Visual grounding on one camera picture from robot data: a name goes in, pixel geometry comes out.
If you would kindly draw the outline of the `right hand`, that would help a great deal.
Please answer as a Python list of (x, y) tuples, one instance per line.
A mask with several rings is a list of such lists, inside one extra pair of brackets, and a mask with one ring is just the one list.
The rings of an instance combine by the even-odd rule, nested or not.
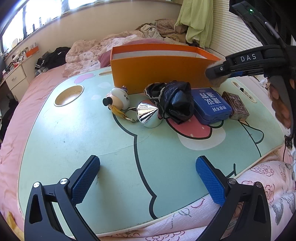
[(292, 118), (290, 117), (290, 111), (287, 106), (281, 100), (278, 90), (270, 84), (269, 97), (272, 101), (271, 107), (275, 111), (276, 119), (283, 124), (283, 126), (289, 129), (292, 125)]

